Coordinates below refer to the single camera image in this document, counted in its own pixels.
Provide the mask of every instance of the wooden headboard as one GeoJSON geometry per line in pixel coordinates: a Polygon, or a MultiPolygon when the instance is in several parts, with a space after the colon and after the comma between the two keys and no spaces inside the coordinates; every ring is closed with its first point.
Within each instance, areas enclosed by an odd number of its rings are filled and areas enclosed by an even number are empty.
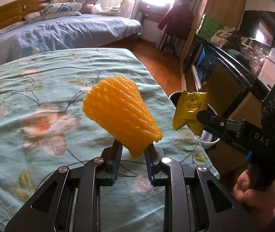
{"type": "Polygon", "coordinates": [[[50,0],[18,0],[0,7],[0,29],[19,21],[31,13],[42,10],[50,0]]]}

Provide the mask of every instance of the orange mesh sponge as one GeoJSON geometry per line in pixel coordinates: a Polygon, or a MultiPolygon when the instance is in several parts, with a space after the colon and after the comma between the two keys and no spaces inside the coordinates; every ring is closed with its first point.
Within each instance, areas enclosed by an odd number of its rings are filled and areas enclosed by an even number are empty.
{"type": "Polygon", "coordinates": [[[141,98],[137,85],[126,77],[109,77],[93,86],[83,99],[83,112],[138,158],[163,134],[141,98]]]}

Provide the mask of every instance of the drawer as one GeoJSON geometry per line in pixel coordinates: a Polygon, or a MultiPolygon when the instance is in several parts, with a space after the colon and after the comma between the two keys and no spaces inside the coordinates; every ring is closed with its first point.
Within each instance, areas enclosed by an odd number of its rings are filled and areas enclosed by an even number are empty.
{"type": "Polygon", "coordinates": [[[147,19],[149,21],[153,21],[153,22],[157,22],[160,23],[163,16],[162,15],[158,15],[152,12],[148,12],[148,11],[144,11],[144,10],[139,10],[139,13],[143,14],[143,19],[147,19]]]}
{"type": "Polygon", "coordinates": [[[139,9],[147,11],[147,12],[152,12],[155,14],[159,14],[164,16],[167,12],[167,8],[163,7],[163,6],[156,6],[150,3],[146,3],[146,2],[141,2],[139,5],[139,9]]]}

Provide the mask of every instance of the human hand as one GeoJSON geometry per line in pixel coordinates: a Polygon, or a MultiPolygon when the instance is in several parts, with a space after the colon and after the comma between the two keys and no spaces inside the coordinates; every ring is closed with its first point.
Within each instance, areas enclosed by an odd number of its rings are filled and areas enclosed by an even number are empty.
{"type": "Polygon", "coordinates": [[[254,220],[259,229],[265,228],[275,216],[275,194],[272,190],[262,192],[249,189],[249,186],[250,178],[246,170],[237,179],[233,195],[239,203],[246,203],[257,209],[254,220]]]}

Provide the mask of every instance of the tv screen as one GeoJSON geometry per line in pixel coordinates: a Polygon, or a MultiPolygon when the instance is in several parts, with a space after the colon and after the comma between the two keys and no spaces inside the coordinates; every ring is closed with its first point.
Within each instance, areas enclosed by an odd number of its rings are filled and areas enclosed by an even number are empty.
{"type": "Polygon", "coordinates": [[[243,37],[272,47],[275,42],[275,12],[246,10],[239,31],[243,37]]]}

